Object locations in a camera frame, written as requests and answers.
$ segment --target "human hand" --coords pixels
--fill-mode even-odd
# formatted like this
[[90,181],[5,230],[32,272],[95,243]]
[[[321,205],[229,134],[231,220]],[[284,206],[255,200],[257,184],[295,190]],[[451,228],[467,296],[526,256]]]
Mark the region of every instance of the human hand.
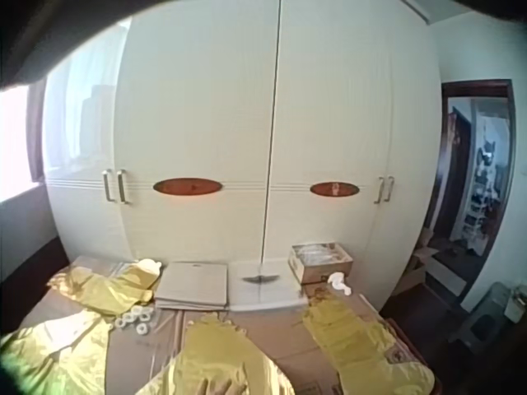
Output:
[[199,384],[199,389],[196,392],[196,395],[242,395],[247,389],[246,385],[232,385],[232,380],[228,379],[225,383],[220,385],[218,388],[215,388],[214,382],[210,383],[207,379]]

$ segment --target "finger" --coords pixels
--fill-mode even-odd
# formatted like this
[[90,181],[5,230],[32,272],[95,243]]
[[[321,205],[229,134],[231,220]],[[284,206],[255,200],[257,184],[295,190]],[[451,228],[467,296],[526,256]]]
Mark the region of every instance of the finger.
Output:
[[223,383],[220,388],[217,389],[215,392],[216,395],[225,395],[227,393],[227,390],[231,387],[232,380],[228,379],[225,383]]
[[238,388],[235,389],[232,395],[242,395],[246,389],[247,389],[247,386],[245,384],[240,385]]
[[200,384],[196,395],[207,395],[208,380],[204,379]]

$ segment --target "gray stool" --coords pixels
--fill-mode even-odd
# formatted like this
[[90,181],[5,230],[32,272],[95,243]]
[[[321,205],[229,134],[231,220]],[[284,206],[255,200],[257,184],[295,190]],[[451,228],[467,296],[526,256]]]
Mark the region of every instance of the gray stool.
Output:
[[500,282],[492,284],[449,342],[461,340],[474,354],[483,351],[506,323],[504,312],[510,293],[511,290]]

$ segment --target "gold foil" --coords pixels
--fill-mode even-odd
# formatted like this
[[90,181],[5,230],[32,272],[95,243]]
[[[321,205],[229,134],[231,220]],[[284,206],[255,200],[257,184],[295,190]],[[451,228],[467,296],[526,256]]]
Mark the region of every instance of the gold foil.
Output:
[[[404,360],[395,337],[382,323],[367,323],[331,294],[310,301],[304,324],[338,371],[345,393],[428,395],[433,373]],[[390,359],[390,352],[399,359]]]
[[104,394],[109,324],[83,310],[2,339],[2,365],[24,393]]
[[85,267],[74,267],[53,276],[48,285],[62,295],[101,314],[120,315],[137,302],[148,302],[148,288],[160,275],[161,265],[151,259],[131,263],[115,278],[108,278]]
[[245,395],[293,395],[285,374],[247,336],[228,322],[207,314],[190,325],[183,350],[138,395],[195,394],[207,379],[230,379]]

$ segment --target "wardrobe door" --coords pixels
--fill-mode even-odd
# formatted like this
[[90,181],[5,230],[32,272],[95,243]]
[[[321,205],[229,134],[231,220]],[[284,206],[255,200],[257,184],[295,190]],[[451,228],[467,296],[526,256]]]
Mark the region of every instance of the wardrobe door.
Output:
[[47,76],[45,182],[70,261],[80,255],[131,258],[113,171],[114,98],[127,33],[125,26],[111,26]]
[[[277,19],[278,0],[170,2],[133,18],[114,149],[136,258],[260,260]],[[179,178],[222,189],[153,188]]]
[[393,67],[393,125],[384,200],[353,285],[380,309],[419,236],[433,188],[441,139],[441,81],[430,28],[402,2],[380,15]]
[[[282,2],[266,260],[284,259],[293,244],[338,241],[362,265],[391,120],[389,56],[378,25],[370,0]],[[324,182],[360,191],[310,191]]]

